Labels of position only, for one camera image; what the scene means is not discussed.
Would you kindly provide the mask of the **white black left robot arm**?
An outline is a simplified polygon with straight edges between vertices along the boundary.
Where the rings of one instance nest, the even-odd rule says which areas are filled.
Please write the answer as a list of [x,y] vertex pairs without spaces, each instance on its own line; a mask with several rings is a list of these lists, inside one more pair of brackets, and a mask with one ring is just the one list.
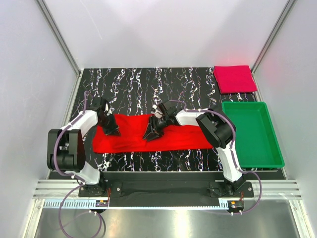
[[47,167],[61,176],[76,179],[80,189],[91,196],[109,196],[111,189],[105,176],[86,161],[83,138],[95,126],[101,127],[105,135],[120,135],[105,98],[100,98],[99,104],[90,107],[85,104],[71,122],[48,132]]

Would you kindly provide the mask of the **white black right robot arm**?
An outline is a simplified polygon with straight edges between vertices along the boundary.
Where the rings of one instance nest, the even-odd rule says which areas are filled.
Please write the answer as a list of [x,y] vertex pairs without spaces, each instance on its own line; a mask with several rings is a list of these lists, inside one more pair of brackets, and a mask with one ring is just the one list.
[[242,198],[246,179],[237,158],[233,122],[221,108],[190,110],[184,104],[184,108],[180,109],[174,102],[177,101],[166,100],[153,105],[143,139],[149,142],[161,138],[163,130],[171,125],[199,127],[207,142],[217,150],[223,168],[224,182],[209,188],[210,193],[217,197]]

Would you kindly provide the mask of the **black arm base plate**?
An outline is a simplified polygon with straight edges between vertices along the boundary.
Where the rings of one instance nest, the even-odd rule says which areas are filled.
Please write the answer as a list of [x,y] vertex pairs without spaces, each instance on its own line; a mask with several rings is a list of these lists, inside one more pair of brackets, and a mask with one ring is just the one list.
[[104,172],[109,196],[91,196],[79,190],[79,196],[85,198],[114,198],[122,201],[167,200],[198,201],[206,204],[208,199],[244,199],[253,198],[250,182],[245,182],[244,196],[221,196],[210,193],[209,188],[224,182],[222,172]]

